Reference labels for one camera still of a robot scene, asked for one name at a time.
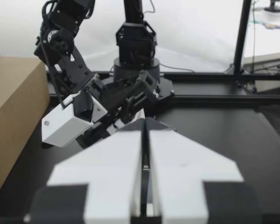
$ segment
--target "cardboard box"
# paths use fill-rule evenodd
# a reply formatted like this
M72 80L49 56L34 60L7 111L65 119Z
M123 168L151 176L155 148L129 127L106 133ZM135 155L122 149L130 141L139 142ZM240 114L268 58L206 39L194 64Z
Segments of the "cardboard box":
M48 104L42 62L0 57L0 188Z

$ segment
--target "black table surface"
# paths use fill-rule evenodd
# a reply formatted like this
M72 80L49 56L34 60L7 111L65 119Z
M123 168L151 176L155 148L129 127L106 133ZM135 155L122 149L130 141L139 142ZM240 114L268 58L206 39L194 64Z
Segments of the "black table surface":
M230 84L175 83L177 94L243 94ZM280 215L280 137L260 112L251 108L174 107L158 113L184 136L233 159L258 196L264 214ZM23 216L55 164L82 149L42 148L41 126L23 149L0 190L0 217Z

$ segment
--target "black metal rail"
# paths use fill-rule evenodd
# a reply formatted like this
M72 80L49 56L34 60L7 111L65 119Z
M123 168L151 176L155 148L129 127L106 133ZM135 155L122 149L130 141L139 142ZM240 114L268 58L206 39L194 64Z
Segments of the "black metal rail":
M250 82L256 80L280 80L280 75L254 74L254 75L228 75L225 73L174 73L165 72L164 77L171 81L240 81Z
M261 106L280 105L280 95L176 95L168 102L174 106Z

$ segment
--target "white wall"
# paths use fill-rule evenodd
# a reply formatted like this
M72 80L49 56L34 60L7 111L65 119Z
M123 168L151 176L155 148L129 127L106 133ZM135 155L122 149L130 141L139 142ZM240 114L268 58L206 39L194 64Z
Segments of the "white wall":
M45 0L0 0L0 54L33 56ZM150 9L149 0L143 0ZM223 71L233 61L243 0L154 0L146 20L157 32L162 63ZM124 22L123 0L97 0L75 39L91 70L109 70L118 55L115 33Z

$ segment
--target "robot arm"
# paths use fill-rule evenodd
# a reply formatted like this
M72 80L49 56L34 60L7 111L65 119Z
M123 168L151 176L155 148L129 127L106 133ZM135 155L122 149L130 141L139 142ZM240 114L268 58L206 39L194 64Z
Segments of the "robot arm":
M123 33L117 33L120 64L114 65L114 77L105 80L87 68L74 44L82 21L92 15L95 0L45 3L35 55L47 65L57 96L62 92L68 97L63 101L59 96L60 105L43 118L44 142L63 147L77 138L82 147L88 147L131 122L145 106L171 95L170 82L163 79L167 88L162 89L159 71L151 69L154 59L150 56L146 59L145 53L147 49L154 51L155 41L151 42L154 37L147 31L142 8L133 7L130 2L134 3L125 1L126 19L133 22L130 13L140 9L136 15L139 20L125 22L121 28ZM137 60L130 60L128 55L137 56Z

